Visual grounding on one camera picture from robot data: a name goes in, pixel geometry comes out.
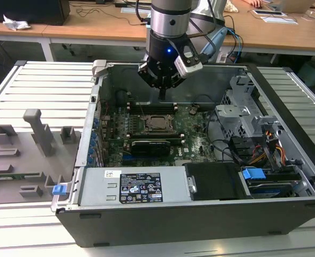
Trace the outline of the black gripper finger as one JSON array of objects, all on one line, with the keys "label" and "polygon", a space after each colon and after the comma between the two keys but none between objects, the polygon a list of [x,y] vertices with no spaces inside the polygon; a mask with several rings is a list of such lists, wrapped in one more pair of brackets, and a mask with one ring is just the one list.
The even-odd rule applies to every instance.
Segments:
[{"label": "black gripper finger", "polygon": [[146,61],[138,66],[138,74],[152,88],[159,90],[159,100],[163,100],[163,76],[157,61]]},{"label": "black gripper finger", "polygon": [[166,91],[171,88],[176,88],[179,86],[185,79],[183,79],[179,73],[168,74],[163,77],[162,84],[162,100],[166,99]]}]

